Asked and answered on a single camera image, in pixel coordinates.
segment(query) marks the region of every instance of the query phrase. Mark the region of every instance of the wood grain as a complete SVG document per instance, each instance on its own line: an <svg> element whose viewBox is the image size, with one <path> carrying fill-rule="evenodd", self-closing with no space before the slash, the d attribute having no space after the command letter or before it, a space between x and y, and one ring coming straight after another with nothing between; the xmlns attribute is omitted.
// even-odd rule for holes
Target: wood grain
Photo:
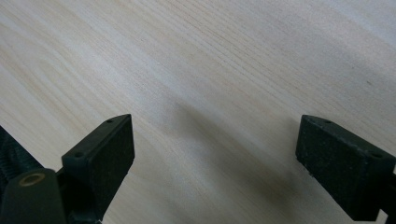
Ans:
<svg viewBox="0 0 396 224"><path fill-rule="evenodd" d="M391 0L2 1L0 124L57 170L132 114L136 160L104 223L354 223L295 160L299 120L396 154L395 15Z"/></svg>

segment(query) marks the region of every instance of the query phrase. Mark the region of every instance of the light wooden surface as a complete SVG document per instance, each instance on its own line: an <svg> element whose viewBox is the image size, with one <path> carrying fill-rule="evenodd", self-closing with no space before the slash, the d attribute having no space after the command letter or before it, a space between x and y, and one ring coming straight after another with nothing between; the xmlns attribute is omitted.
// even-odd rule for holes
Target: light wooden surface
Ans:
<svg viewBox="0 0 396 224"><path fill-rule="evenodd" d="M104 223L354 223L295 160L299 121L396 154L395 15L392 0L2 1L0 124L57 170L132 114L135 163Z"/></svg>

